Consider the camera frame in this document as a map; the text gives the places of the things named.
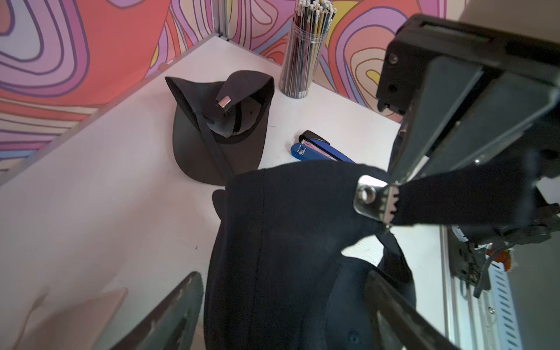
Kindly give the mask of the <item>light beige baseball cap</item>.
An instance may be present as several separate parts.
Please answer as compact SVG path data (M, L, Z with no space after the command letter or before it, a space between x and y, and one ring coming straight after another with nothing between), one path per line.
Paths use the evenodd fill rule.
M59 310L28 330L33 313L48 297L44 292L30 306L10 348L93 349L127 295L127 288L102 293Z

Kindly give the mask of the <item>dark grey baseball cap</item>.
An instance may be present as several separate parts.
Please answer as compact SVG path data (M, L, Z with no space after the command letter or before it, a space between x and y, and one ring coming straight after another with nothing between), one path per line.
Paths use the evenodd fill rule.
M271 75L240 70L214 83L179 77L166 77L166 83L176 101L174 158L189 178L224 186L258 169L275 93Z

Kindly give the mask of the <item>black cap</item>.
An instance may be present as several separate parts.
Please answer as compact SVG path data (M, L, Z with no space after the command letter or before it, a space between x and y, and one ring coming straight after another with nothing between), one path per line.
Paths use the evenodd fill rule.
M380 170L331 160L235 176L212 200L220 228L204 301L208 349L379 349L365 307L376 271L416 309L392 226L527 225L536 152L389 185Z

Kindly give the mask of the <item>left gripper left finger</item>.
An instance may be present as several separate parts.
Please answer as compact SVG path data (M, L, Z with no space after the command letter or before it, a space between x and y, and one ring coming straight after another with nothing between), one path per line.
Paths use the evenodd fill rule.
M190 349L204 297L202 276L190 273L114 349Z

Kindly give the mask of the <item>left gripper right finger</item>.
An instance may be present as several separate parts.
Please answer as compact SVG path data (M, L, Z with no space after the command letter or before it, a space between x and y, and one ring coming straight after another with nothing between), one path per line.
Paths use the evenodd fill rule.
M365 280L364 297L373 332L379 338L379 349L456 348L375 271Z

